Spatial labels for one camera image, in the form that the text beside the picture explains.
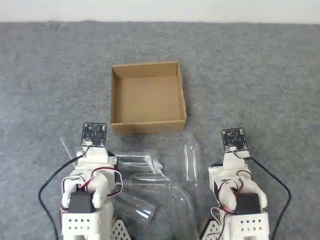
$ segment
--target wire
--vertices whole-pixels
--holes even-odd
[[[219,210],[216,210],[214,207],[212,207],[210,209],[210,213],[211,213],[211,216],[214,218],[214,220],[221,226],[221,222],[220,220],[214,215],[214,213],[212,211],[216,211],[219,213]]]
[[[249,174],[251,176],[251,180],[252,181],[254,180],[254,176],[251,174],[251,172],[246,171],[246,170],[239,170],[236,172],[236,175],[239,176],[238,173],[240,173],[240,172],[245,172],[245,173]]]
[[[41,207],[43,208],[43,210],[45,211],[45,213],[47,214],[51,224],[52,224],[52,227],[53,227],[53,231],[54,231],[54,236],[55,236],[55,239],[56,240],[59,240],[59,235],[58,235],[58,230],[57,230],[57,227],[56,227],[56,224],[55,224],[55,221],[54,221],[54,218],[51,216],[49,210],[47,209],[45,203],[43,202],[42,200],[42,197],[41,197],[41,194],[43,192],[43,190],[46,188],[46,186],[52,181],[52,179],[61,171],[63,170],[66,166],[74,163],[75,161],[77,161],[78,159],[82,158],[84,155],[86,155],[86,153],[88,152],[90,146],[88,146],[88,148],[86,149],[86,151],[80,155],[80,156],[77,156],[69,161],[67,161],[65,164],[63,164],[58,170],[56,170],[49,178],[48,180],[41,186],[39,192],[38,192],[38,200],[40,202],[40,205]]]
[[[241,187],[240,187],[240,188],[238,187],[238,184],[236,183],[235,180],[233,180],[233,179],[226,179],[226,180],[224,180],[224,181],[221,183],[221,185],[220,185],[219,188],[218,188],[217,200],[218,200],[218,203],[219,203],[220,206],[221,206],[221,209],[223,208],[222,210],[224,210],[224,211],[227,212],[227,213],[235,213],[236,210],[231,210],[231,209],[228,209],[228,208],[224,207],[224,205],[221,203],[220,198],[219,198],[219,194],[220,194],[220,192],[221,192],[221,190],[222,190],[222,187],[225,186],[225,185],[227,185],[227,184],[229,183],[229,181],[233,181],[233,182],[235,183],[235,185],[236,185],[236,187],[237,187],[237,189],[236,189],[236,192],[237,192],[237,193],[240,192],[240,191],[242,190],[242,188],[244,187],[244,183],[243,183],[243,181],[242,181],[241,179],[240,179],[240,181],[241,181]]]
[[[114,171],[115,173],[117,173],[117,174],[119,174],[119,176],[120,176],[120,181],[121,181],[121,189],[119,190],[119,191],[117,191],[117,192],[114,192],[114,193],[110,193],[110,194],[108,194],[107,196],[108,197],[114,197],[114,196],[116,196],[116,195],[119,195],[121,192],[122,192],[122,190],[124,189],[124,182],[123,182],[123,179],[122,179],[122,174],[118,171],[118,170],[115,170],[114,168],[112,168],[112,167],[105,167],[105,166],[102,166],[102,167],[98,167],[98,168],[96,168],[96,169],[94,169],[93,171],[92,171],[92,173],[91,173],[91,177],[87,180],[87,181],[85,181],[79,188],[80,189],[83,189],[84,187],[86,187],[86,186],[88,186],[88,184],[92,181],[92,179],[94,179],[94,172],[95,171],[98,171],[98,170],[111,170],[111,171]]]
[[[76,174],[76,175],[66,176],[64,179],[62,179],[62,181],[61,181],[61,192],[62,192],[62,194],[65,193],[65,182],[66,182],[67,179],[71,179],[71,178],[77,177],[77,178],[71,179],[71,181],[82,179],[83,183],[85,183],[86,180],[81,176],[82,174],[84,174],[84,173],[82,172],[82,173],[79,173],[79,174]]]
[[[222,229],[221,229],[221,232],[220,232],[220,235],[219,237],[217,238],[217,240],[220,240],[222,235],[224,234],[224,230],[225,230],[225,226],[226,226],[226,216],[228,214],[231,214],[230,212],[227,212],[224,216],[223,216],[223,225],[222,225]]]
[[[274,226],[274,230],[272,232],[272,235],[271,235],[271,240],[274,240],[275,237],[276,237],[276,233],[277,233],[277,230],[279,228],[279,225],[280,225],[280,222],[281,222],[281,219],[282,217],[284,216],[285,214],[285,211],[287,210],[290,202],[291,202],[291,198],[292,198],[292,195],[291,195],[291,191],[290,189],[279,179],[277,178],[273,173],[271,173],[265,166],[263,166],[260,162],[258,162],[256,159],[254,159],[253,157],[244,157],[243,158],[244,160],[252,160],[254,161],[255,164],[257,164],[260,168],[262,168],[267,174],[269,174],[271,177],[273,177],[288,193],[288,200],[286,201],[282,211],[280,212],[280,215],[275,223],[275,226]]]

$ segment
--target perforated plastic part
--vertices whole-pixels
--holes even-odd
[[[268,235],[268,213],[234,215],[230,218],[230,228],[233,237]]]
[[[211,220],[208,224],[208,227],[205,229],[205,232],[201,240],[217,240],[221,226],[217,223],[216,220]]]
[[[63,235],[94,235],[100,232],[100,214],[64,213],[62,214]]]
[[[115,221],[111,231],[112,240],[131,240],[131,237],[126,229],[125,223],[121,219]]]

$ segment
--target clear plastic cup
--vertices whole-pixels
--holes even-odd
[[[128,181],[131,193],[158,195],[170,190],[171,180],[163,173],[135,173]]]
[[[116,152],[121,171],[161,173],[163,166],[158,161],[157,151]]]
[[[148,225],[156,211],[156,206],[129,192],[122,192],[112,198],[115,211],[122,217],[128,217],[137,223]]]

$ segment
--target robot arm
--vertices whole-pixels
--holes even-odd
[[[253,181],[245,163],[244,158],[250,154],[244,130],[223,130],[222,139],[225,146],[223,163],[208,168],[209,186],[219,203],[216,211],[220,224],[219,233],[210,237],[217,240],[268,240],[267,197]]]
[[[61,183],[61,224],[64,240],[110,240],[114,208],[108,196],[115,187],[117,158],[105,149],[106,124],[84,123],[75,169]]]

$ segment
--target black cable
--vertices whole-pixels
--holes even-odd
[[[86,155],[86,153],[88,152],[90,146],[88,146],[88,148],[86,149],[86,151],[80,155],[80,156],[77,156],[69,161],[67,161],[65,164],[63,164],[58,170],[56,170],[49,178],[48,180],[42,185],[42,187],[40,188],[39,192],[38,192],[38,199],[39,199],[39,202],[43,208],[43,210],[45,211],[45,213],[47,214],[48,218],[50,219],[50,222],[52,224],[52,227],[53,227],[53,231],[54,231],[54,236],[55,236],[55,239],[56,240],[59,240],[59,235],[58,235],[58,230],[57,230],[57,227],[56,227],[56,224],[55,224],[55,221],[54,221],[54,218],[51,216],[49,210],[47,209],[46,205],[44,204],[44,202],[42,201],[42,198],[41,198],[41,194],[43,192],[43,190],[45,189],[45,187],[52,181],[52,179],[62,170],[64,169],[66,166],[68,166],[69,164],[72,164],[74,163],[75,161],[77,161],[78,159],[82,158],[84,155]]]
[[[283,215],[285,214],[285,211],[287,210],[287,208],[288,208],[288,206],[289,206],[289,204],[291,202],[291,198],[292,198],[291,192],[290,192],[289,188],[279,178],[277,178],[275,175],[273,175],[268,169],[266,169],[265,166],[263,166],[256,159],[254,159],[253,157],[244,157],[243,159],[244,160],[252,160],[252,161],[254,161],[255,164],[257,164],[267,174],[269,174],[271,177],[273,177],[288,193],[288,200],[286,201],[286,204],[284,205],[284,207],[283,207],[283,209],[282,209],[282,211],[281,211],[281,213],[280,213],[280,215],[278,217],[278,220],[275,223],[274,230],[272,232],[271,240],[274,240],[275,237],[276,237],[276,233],[277,233],[278,227],[280,225],[281,219],[282,219]]]
[[[254,176],[249,171],[246,171],[246,170],[239,170],[239,171],[236,172],[235,175],[238,176],[238,173],[240,173],[240,172],[245,172],[245,173],[249,174],[251,176],[251,180],[252,181],[254,180]]]

